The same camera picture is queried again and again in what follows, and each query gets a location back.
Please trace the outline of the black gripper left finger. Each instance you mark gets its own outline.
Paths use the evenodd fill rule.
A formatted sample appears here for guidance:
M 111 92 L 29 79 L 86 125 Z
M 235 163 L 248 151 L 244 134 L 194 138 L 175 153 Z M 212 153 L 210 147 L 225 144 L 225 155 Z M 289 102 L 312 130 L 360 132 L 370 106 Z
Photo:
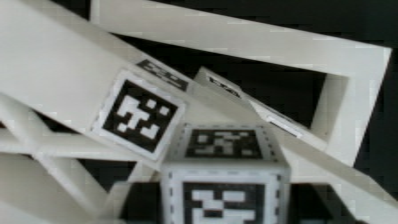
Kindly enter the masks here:
M 118 182 L 111 188 L 97 224 L 163 224 L 161 185 Z

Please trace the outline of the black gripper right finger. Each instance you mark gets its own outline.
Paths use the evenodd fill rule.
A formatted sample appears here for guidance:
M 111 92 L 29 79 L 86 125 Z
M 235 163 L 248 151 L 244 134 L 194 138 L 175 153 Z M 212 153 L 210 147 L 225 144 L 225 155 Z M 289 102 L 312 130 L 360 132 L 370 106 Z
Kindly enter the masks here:
M 292 185 L 289 224 L 369 224 L 354 217 L 330 184 Z

